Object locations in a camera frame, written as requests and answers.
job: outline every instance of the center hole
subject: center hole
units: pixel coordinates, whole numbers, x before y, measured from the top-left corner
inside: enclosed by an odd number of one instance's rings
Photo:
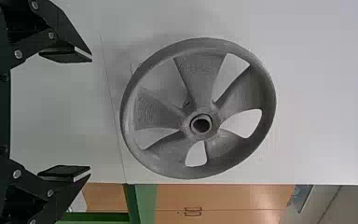
[[[193,129],[198,133],[206,133],[211,129],[211,123],[207,119],[196,119],[193,122]]]

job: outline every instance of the bolt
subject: bolt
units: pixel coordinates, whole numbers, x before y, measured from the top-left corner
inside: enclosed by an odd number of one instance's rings
[[[53,196],[54,194],[54,191],[51,189],[48,191],[48,197],[51,198],[51,196]]]
[[[48,38],[54,39],[54,33],[52,33],[52,32],[48,33]]]
[[[8,73],[4,73],[0,75],[0,80],[3,82],[8,82],[10,80],[10,77],[8,75]]]
[[[17,170],[13,173],[13,178],[18,179],[21,177],[21,175],[22,175],[21,170]]]
[[[1,155],[5,155],[8,153],[8,146],[7,145],[3,145],[0,147],[0,154]]]
[[[15,56],[17,59],[21,59],[21,58],[22,58],[22,51],[19,50],[19,49],[14,50],[14,56]]]
[[[39,4],[37,4],[36,1],[33,1],[33,2],[31,3],[31,6],[32,6],[35,10],[38,10],[38,9],[39,9]]]

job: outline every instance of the black mechanical arm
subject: black mechanical arm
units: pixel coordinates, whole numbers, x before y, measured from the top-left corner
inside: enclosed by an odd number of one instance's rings
[[[10,159],[10,69],[36,53],[56,63],[91,62],[90,49],[49,0],[0,0],[0,224],[55,223],[90,178],[89,167],[34,175]]]

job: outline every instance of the green frame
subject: green frame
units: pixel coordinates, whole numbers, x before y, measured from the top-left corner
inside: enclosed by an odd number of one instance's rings
[[[66,213],[57,224],[154,224],[157,185],[123,185],[129,213]]]

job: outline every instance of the white backdrop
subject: white backdrop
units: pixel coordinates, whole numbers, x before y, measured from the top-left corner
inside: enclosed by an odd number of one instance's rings
[[[69,162],[90,164],[92,181],[99,182],[358,184],[358,1],[56,3],[91,47],[94,62],[34,58],[13,71],[13,156],[31,170]],[[277,91],[276,118],[264,143],[239,166],[197,181],[173,180],[130,154],[117,134],[119,104],[139,63],[202,36],[236,42],[263,61]],[[241,69],[228,61],[215,91]],[[151,76],[154,88],[183,96],[170,71],[168,64]],[[247,122],[232,128],[246,130]]]

